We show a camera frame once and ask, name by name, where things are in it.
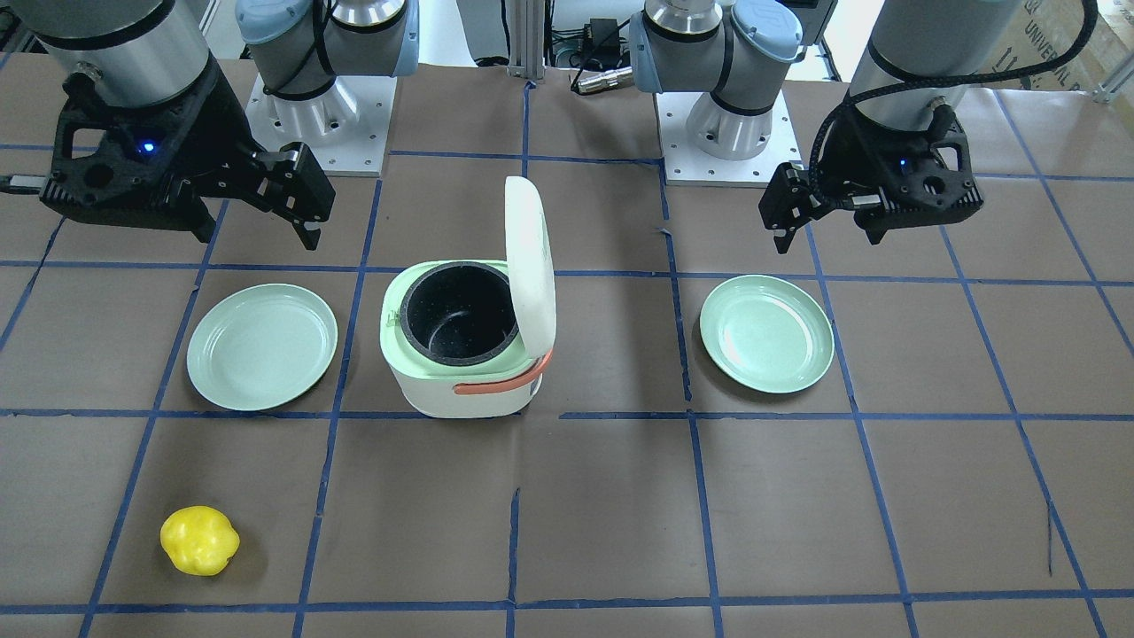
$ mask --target green plate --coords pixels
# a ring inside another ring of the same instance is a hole
[[[761,392],[798,392],[831,366],[827,314],[798,287],[764,274],[717,286],[701,307],[701,340],[713,363]]]

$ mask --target lemon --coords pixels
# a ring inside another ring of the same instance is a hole
[[[240,546],[231,521],[208,505],[178,510],[161,526],[161,548],[178,570],[217,576]]]

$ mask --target metal mounting plate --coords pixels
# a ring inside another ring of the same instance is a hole
[[[322,138],[296,139],[276,127],[264,99],[264,80],[257,75],[244,110],[252,136],[269,151],[290,142],[307,144],[327,175],[381,177],[397,78],[340,76],[339,82],[345,83],[358,100],[358,122],[342,126]]]
[[[748,160],[723,160],[702,151],[685,131],[685,120],[701,93],[659,93],[658,131],[666,158],[666,181],[675,186],[741,186],[763,188],[776,167],[801,161],[795,128],[784,94],[772,107],[772,134],[764,151]]]

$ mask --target orange handle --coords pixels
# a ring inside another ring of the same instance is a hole
[[[534,366],[527,369],[526,373],[519,375],[518,377],[513,377],[510,380],[505,380],[502,382],[492,382],[488,384],[457,384],[452,386],[454,394],[462,397],[471,394],[497,394],[501,392],[508,392],[516,390],[518,388],[526,386],[527,384],[540,378],[543,374],[543,369],[548,367],[548,363],[551,361],[552,350],[549,350],[547,355],[543,356]]]

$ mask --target blue tape grid line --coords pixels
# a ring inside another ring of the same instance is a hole
[[[78,632],[79,638],[86,638],[91,632],[91,623],[94,621],[94,614],[98,611],[99,599],[102,597],[102,590],[107,585],[107,576],[110,573],[110,564],[115,558],[115,551],[118,548],[118,541],[121,537],[122,528],[126,525],[126,514],[129,512],[130,501],[134,499],[134,491],[137,487],[138,477],[142,474],[142,462],[145,460],[146,449],[150,446],[150,440],[153,436],[154,426],[158,423],[156,412],[161,408],[162,400],[166,398],[166,390],[169,388],[169,380],[174,374],[174,366],[177,363],[177,354],[180,352],[181,342],[184,342],[185,334],[188,332],[189,317],[193,315],[193,307],[197,303],[197,292],[201,290],[201,282],[204,280],[205,272],[208,271],[206,265],[209,264],[209,258],[212,256],[213,247],[217,245],[217,237],[220,235],[226,212],[228,212],[228,199],[225,199],[220,206],[220,212],[217,215],[217,226],[213,228],[213,236],[209,239],[209,246],[205,248],[205,253],[201,257],[201,264],[197,267],[197,275],[194,280],[193,290],[189,291],[189,298],[185,303],[185,311],[181,313],[181,324],[178,326],[177,337],[174,338],[174,343],[169,349],[169,357],[166,359],[166,371],[161,375],[161,383],[159,384],[158,392],[153,398],[153,408],[151,410],[150,418],[146,420],[145,429],[142,433],[142,441],[138,442],[137,454],[134,457],[134,466],[130,468],[130,476],[126,482],[126,491],[122,494],[122,502],[118,508],[118,517],[115,519],[115,527],[110,531],[110,539],[107,542],[107,551],[103,554],[102,564],[99,568],[99,576],[94,580],[91,599],[87,603],[86,612],[83,614],[83,624],[79,627]]]
[[[830,317],[831,332],[835,335],[835,355],[839,361],[839,372],[843,374],[843,384],[846,388],[847,400],[850,402],[850,414],[854,418],[855,429],[858,433],[858,443],[862,446],[863,459],[865,459],[866,470],[870,474],[870,483],[874,488],[874,499],[878,502],[878,512],[882,519],[882,528],[886,531],[886,542],[890,547],[890,559],[894,562],[894,573],[898,581],[902,606],[906,613],[906,624],[909,627],[911,638],[919,638],[917,619],[914,616],[913,598],[909,596],[906,571],[902,564],[902,554],[898,551],[898,538],[894,533],[894,524],[890,521],[890,512],[886,504],[882,482],[878,476],[878,467],[874,465],[874,454],[870,449],[866,427],[863,424],[862,414],[858,411],[858,401],[855,399],[854,383],[850,381],[850,368],[847,365],[846,352],[843,350],[843,340],[839,335],[839,325],[835,317],[835,306],[831,301],[830,290],[827,287],[827,277],[823,274],[823,264],[819,258],[819,245],[815,243],[815,236],[812,232],[811,226],[807,226],[805,229],[807,232],[807,245],[811,247],[811,258],[815,264],[819,289],[823,297],[823,306]]]
[[[516,638],[516,580],[519,571],[519,488],[511,495],[508,509],[508,607],[505,619],[505,638]]]
[[[949,258],[953,260],[953,266],[957,270],[957,274],[964,278],[960,260],[957,257],[956,250],[953,249],[953,241],[949,240],[949,233],[946,232],[943,227],[940,228],[940,231],[941,239],[945,241],[945,247],[949,253]],[[1013,416],[1016,416],[1018,414],[1018,410],[1016,409],[1016,401],[1012,397],[1012,390],[1008,386],[1008,378],[1005,376],[1004,368],[1000,366],[1000,360],[997,358],[996,349],[992,347],[992,340],[989,337],[988,329],[981,317],[980,308],[976,306],[976,298],[973,296],[972,286],[967,282],[962,282],[960,286],[964,289],[965,298],[968,300],[968,306],[973,313],[976,329],[980,331],[981,340],[984,342],[984,349],[992,363],[992,369],[996,372],[997,381],[1000,383],[1000,390],[1004,392],[1005,401],[1008,402],[1008,409],[1012,411]],[[1064,551],[1067,552],[1067,559],[1070,561],[1072,570],[1075,572],[1075,579],[1078,581],[1080,589],[1086,601],[1086,607],[1091,613],[1091,619],[1094,621],[1094,627],[1098,630],[1100,638],[1107,638],[1107,630],[1102,627],[1102,619],[1099,616],[1099,610],[1097,609],[1094,599],[1088,588],[1083,570],[1075,556],[1075,550],[1072,547],[1070,538],[1067,536],[1067,530],[1063,525],[1063,519],[1059,517],[1059,510],[1056,508],[1055,502],[1051,499],[1051,492],[1048,490],[1048,483],[1043,478],[1043,471],[1040,469],[1040,461],[1035,456],[1035,451],[1032,449],[1032,442],[1027,436],[1027,431],[1024,428],[1024,422],[1018,418],[1014,419],[1014,422],[1016,424],[1016,431],[1019,434],[1019,439],[1024,444],[1024,450],[1027,453],[1027,460],[1032,465],[1032,471],[1035,474],[1035,479],[1040,484],[1040,491],[1043,493],[1043,500],[1048,505],[1051,522],[1055,524],[1056,530],[1059,533]]]
[[[1082,176],[1082,175],[1042,175],[1042,177],[1055,180],[1055,181],[1118,181],[1118,182],[1134,182],[1134,177],[1105,177],[1105,176]],[[990,179],[1035,179],[1034,173],[1017,173],[1017,172],[974,172],[974,177],[984,177]]]
[[[1092,589],[1094,598],[1134,599],[1134,589]],[[924,592],[912,593],[914,603],[953,603],[974,601],[1076,601],[1084,599],[1081,589],[1016,589],[981,592]],[[824,605],[877,605],[900,604],[899,594],[836,594],[807,596],[722,596],[721,607],[755,606],[824,606]],[[643,607],[709,607],[711,602],[704,596],[682,598],[551,598],[514,604],[511,601],[398,601],[398,602],[349,602],[308,603],[306,613],[332,612],[477,612],[508,610],[609,610]],[[86,605],[0,605],[0,615],[78,615]],[[96,609],[102,614],[240,614],[240,613],[295,613],[297,603],[248,603],[236,605],[197,604],[101,604]]]
[[[1040,185],[1043,186],[1043,192],[1048,195],[1048,201],[1051,202],[1051,206],[1056,211],[1056,215],[1059,216],[1059,222],[1063,223],[1064,230],[1067,232],[1067,238],[1070,239],[1072,246],[1075,248],[1075,254],[1078,255],[1080,261],[1083,262],[1083,267],[1086,269],[1086,274],[1091,278],[1094,283],[1099,296],[1102,298],[1102,304],[1107,307],[1107,312],[1110,314],[1111,322],[1115,323],[1115,327],[1118,329],[1118,334],[1122,335],[1123,342],[1126,344],[1127,352],[1134,357],[1134,343],[1131,342],[1131,338],[1126,334],[1126,330],[1123,329],[1123,323],[1118,321],[1118,314],[1115,312],[1115,307],[1110,304],[1110,298],[1107,297],[1107,291],[1099,284],[1099,278],[1094,274],[1094,269],[1091,267],[1091,262],[1086,258],[1086,253],[1083,252],[1083,246],[1080,245],[1078,239],[1075,238],[1075,232],[1072,231],[1070,223],[1067,221],[1067,215],[1064,214],[1063,206],[1056,199],[1055,193],[1051,190],[1051,184],[1048,182],[1047,176],[1040,169],[1040,163],[1035,161],[1035,155],[1032,154],[1032,150],[1027,147],[1027,142],[1024,141],[1024,135],[1021,133],[1019,127],[1016,125],[1016,120],[1012,117],[1008,111],[1008,107],[1004,103],[1004,99],[999,93],[993,92],[997,104],[1000,107],[1000,111],[1004,117],[1008,120],[1008,126],[1012,128],[1013,135],[1019,142],[1019,145],[1024,148],[1024,154],[1027,156],[1029,163],[1032,164],[1032,170],[1035,171],[1035,177],[1040,180]]]
[[[849,422],[852,412],[692,412],[699,422],[736,419],[742,422]],[[328,420],[331,412],[237,412],[230,410],[99,410],[67,408],[0,408],[0,417],[83,417],[93,419],[280,419],[280,420]],[[560,420],[645,420],[684,422],[689,412],[564,412]],[[860,412],[864,422],[1074,422],[1074,423],[1134,423],[1134,415],[1083,415],[1083,414],[967,414],[967,412]],[[421,412],[339,412],[339,419],[350,420],[420,420],[430,419]]]
[[[532,121],[532,91],[536,87],[536,84],[528,79],[524,83],[524,128],[522,131],[522,146],[521,146],[521,168],[519,173],[526,179],[527,178],[527,148],[528,143],[532,137],[532,129],[530,122]]]
[[[59,236],[59,229],[64,227],[64,221],[65,218],[60,216],[56,229],[51,231],[48,245],[43,248],[43,256],[40,257],[35,271],[27,279],[27,284],[24,286],[24,291],[19,295],[19,300],[16,301],[16,307],[11,311],[11,316],[8,317],[8,324],[5,326],[3,333],[0,333],[0,352],[3,352],[5,347],[8,346],[8,339],[11,338],[12,331],[16,330],[19,315],[24,312],[24,306],[27,305],[27,299],[32,296],[32,289],[35,288],[35,281],[40,279],[40,272],[43,271],[43,264],[48,261],[48,255],[51,254],[51,248],[56,245],[56,237]]]
[[[666,167],[658,164],[658,188],[661,197],[661,219],[669,221],[669,198],[666,196]],[[689,359],[685,342],[685,315],[682,312],[682,290],[677,278],[677,253],[674,248],[674,236],[661,228],[666,239],[666,255],[669,260],[669,286],[674,297],[674,322],[677,333],[677,355],[682,364],[682,389],[685,403],[688,407],[685,417],[689,424],[689,445],[693,457],[693,475],[697,483],[697,510],[701,516],[701,538],[705,553],[705,578],[709,584],[709,607],[712,610],[713,635],[725,638],[725,616],[720,606],[720,589],[717,582],[717,552],[712,542],[712,521],[709,516],[709,492],[705,487],[704,458],[701,453],[701,431],[693,412],[693,392],[689,382]]]
[[[0,260],[0,267],[29,267],[41,266],[41,262],[33,260]],[[135,261],[73,261],[73,260],[49,260],[42,262],[42,267],[107,267],[107,269],[133,269],[133,270],[196,270],[198,264],[188,262],[135,262]],[[273,264],[273,263],[210,263],[212,270],[246,270],[246,271],[282,271],[282,272],[357,272],[355,265],[322,265],[322,264]],[[384,272],[397,274],[405,270],[400,265],[366,265],[366,272]],[[557,277],[628,277],[628,278],[657,278],[665,279],[676,275],[678,279],[730,279],[739,277],[745,272],[689,272],[678,270],[676,273],[658,270],[578,270],[564,269],[556,270]],[[792,281],[816,281],[819,278],[811,273],[780,272],[776,274],[781,279]],[[1049,286],[1049,287],[1088,287],[1088,288],[1132,288],[1134,281],[1103,280],[1103,279],[997,279],[997,278],[971,278],[971,277],[915,277],[915,275],[885,275],[885,274],[824,274],[828,281],[858,281],[858,282],[895,282],[895,283],[980,283],[985,286]]]
[[[347,321],[347,334],[342,340],[342,364],[339,366],[339,380],[335,386],[335,403],[331,408],[330,425],[327,428],[327,458],[319,482],[319,496],[315,500],[315,514],[311,521],[311,537],[307,543],[307,558],[304,561],[303,581],[299,586],[298,609],[295,612],[295,624],[291,636],[303,636],[304,614],[311,595],[311,581],[315,572],[315,555],[319,550],[319,537],[323,527],[323,512],[327,508],[327,492],[331,483],[331,468],[335,462],[335,444],[338,439],[339,419],[342,411],[342,395],[347,385],[347,373],[350,371],[350,352],[354,348],[355,330],[358,326],[358,308],[362,306],[362,291],[366,282],[366,260],[374,239],[374,226],[378,223],[378,209],[381,205],[382,180],[374,182],[374,195],[370,204],[370,221],[366,224],[366,238],[363,240],[362,256],[356,267],[354,300],[350,303],[350,317]]]

